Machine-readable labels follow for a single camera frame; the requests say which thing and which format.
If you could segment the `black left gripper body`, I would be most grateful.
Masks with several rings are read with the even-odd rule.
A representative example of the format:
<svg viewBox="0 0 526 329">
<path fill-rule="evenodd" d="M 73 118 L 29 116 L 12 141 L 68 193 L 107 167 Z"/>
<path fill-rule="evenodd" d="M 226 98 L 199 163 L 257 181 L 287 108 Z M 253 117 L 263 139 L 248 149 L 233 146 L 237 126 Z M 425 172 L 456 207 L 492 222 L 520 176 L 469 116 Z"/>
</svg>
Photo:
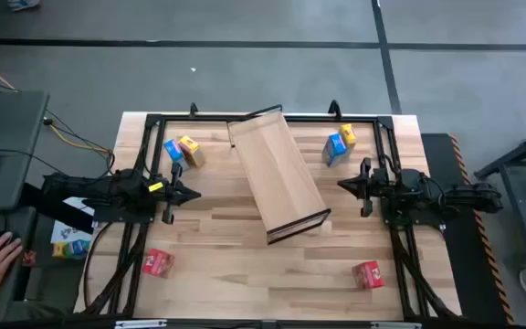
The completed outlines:
<svg viewBox="0 0 526 329">
<path fill-rule="evenodd" d="M 176 185 L 182 174 L 182 167 L 179 163 L 173 163 L 171 168 L 171 180 L 160 179 L 153 190 L 154 198 L 165 203 L 165 209 L 162 215 L 162 222 L 167 225 L 174 223 L 173 206 L 177 201 Z"/>
</svg>

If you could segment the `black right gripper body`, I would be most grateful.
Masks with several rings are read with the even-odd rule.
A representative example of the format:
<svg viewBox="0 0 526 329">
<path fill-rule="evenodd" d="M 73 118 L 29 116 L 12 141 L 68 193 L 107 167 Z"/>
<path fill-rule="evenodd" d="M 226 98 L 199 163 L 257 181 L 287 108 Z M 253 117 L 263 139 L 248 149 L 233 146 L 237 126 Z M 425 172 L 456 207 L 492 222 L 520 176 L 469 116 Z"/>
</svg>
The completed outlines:
<svg viewBox="0 0 526 329">
<path fill-rule="evenodd" d="M 361 190 L 360 198 L 363 200 L 361 216 L 368 218 L 373 212 L 372 197 L 381 197 L 388 187 L 389 177 L 386 168 L 376 168 L 370 173 L 371 159 L 365 157 L 360 165 Z"/>
</svg>

